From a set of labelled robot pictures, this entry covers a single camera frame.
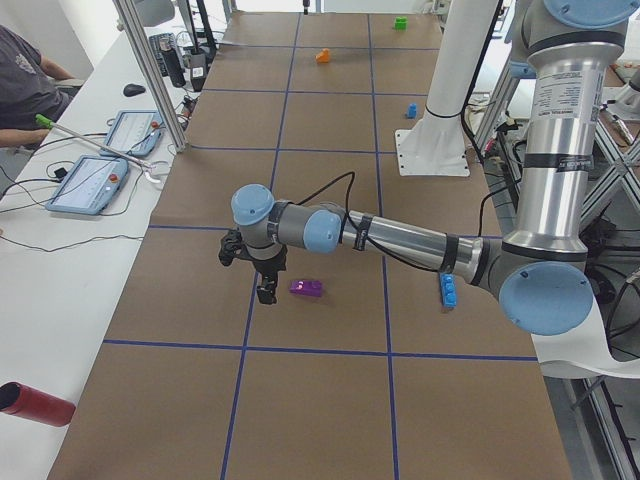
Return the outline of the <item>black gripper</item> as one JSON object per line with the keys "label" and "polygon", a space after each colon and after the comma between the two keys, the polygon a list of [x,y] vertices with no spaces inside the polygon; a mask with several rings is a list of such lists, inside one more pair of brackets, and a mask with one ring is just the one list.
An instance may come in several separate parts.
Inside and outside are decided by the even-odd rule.
{"label": "black gripper", "polygon": [[286,270],[287,247],[281,244],[271,244],[265,248],[249,246],[248,253],[252,264],[260,273],[260,283],[256,286],[258,300],[263,305],[277,303],[277,276],[264,274],[277,274]]}

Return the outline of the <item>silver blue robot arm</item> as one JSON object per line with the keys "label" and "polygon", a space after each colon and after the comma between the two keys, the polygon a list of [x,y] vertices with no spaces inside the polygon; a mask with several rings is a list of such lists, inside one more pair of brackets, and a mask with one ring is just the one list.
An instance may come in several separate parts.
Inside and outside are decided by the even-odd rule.
{"label": "silver blue robot arm", "polygon": [[231,200],[235,226],[219,258],[245,260],[260,276],[259,301],[276,300],[291,247],[328,254],[344,245],[377,251],[409,267],[455,274],[491,293],[505,316],[536,335],[582,324],[595,296],[579,232],[608,66],[624,50],[635,1],[520,1],[509,29],[506,70],[533,78],[526,151],[517,181],[490,186],[479,210],[498,210],[503,231],[464,238],[323,202],[317,194],[276,200],[249,184]]}

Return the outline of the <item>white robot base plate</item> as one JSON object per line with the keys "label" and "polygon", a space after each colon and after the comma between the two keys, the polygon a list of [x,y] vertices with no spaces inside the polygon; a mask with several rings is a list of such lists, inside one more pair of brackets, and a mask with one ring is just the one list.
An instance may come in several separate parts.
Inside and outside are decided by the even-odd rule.
{"label": "white robot base plate", "polygon": [[468,177],[461,133],[430,135],[422,128],[395,131],[396,156],[401,176]]}

